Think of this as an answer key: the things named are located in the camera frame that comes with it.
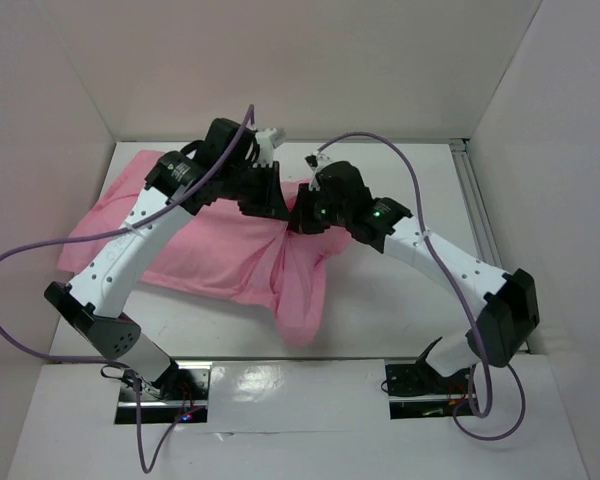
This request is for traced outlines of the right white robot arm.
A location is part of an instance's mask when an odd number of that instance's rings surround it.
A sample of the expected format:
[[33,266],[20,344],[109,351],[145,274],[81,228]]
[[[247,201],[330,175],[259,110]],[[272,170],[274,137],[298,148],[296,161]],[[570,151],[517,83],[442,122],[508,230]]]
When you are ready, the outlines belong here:
[[376,198],[360,171],[322,154],[305,159],[313,172],[298,188],[290,228],[315,235],[331,227],[390,258],[413,267],[452,294],[461,294],[474,318],[467,332],[432,342],[417,360],[416,379],[440,391],[451,376],[481,359],[507,366],[539,323],[534,279],[522,269],[508,273],[485,263],[421,226],[397,201]]

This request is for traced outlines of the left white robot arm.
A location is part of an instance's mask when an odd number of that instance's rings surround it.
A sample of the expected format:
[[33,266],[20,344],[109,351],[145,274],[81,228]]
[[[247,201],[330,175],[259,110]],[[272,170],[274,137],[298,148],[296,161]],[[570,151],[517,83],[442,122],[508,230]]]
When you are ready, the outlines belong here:
[[168,241],[205,206],[235,201],[242,213],[286,220],[280,166],[246,154],[226,156],[221,167],[207,155],[162,155],[127,215],[122,234],[108,241],[68,283],[51,283],[45,299],[108,362],[132,370],[156,399],[169,397],[182,380],[175,360],[123,309],[135,284]]

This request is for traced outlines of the pink satin pillowcase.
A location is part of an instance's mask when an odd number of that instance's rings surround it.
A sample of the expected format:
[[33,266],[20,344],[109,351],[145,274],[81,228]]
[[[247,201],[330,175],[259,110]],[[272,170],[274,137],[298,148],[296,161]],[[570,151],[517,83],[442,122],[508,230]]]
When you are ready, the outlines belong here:
[[[119,227],[162,153],[142,150],[136,154],[70,237]],[[65,245],[57,269],[79,273],[106,241]],[[314,340],[322,322],[326,262],[351,242],[342,228],[298,234],[284,222],[244,216],[235,202],[218,200],[171,238],[141,280],[188,294],[266,307],[283,341],[304,347]]]

